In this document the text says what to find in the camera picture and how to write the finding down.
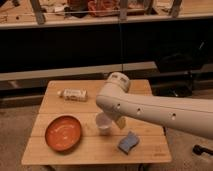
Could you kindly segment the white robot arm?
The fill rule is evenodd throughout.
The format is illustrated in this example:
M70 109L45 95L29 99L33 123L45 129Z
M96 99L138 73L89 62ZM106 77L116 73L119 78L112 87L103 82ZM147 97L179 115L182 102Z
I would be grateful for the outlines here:
M122 116L213 139L213 100L147 96L129 92L130 79L113 72L96 96L116 124Z

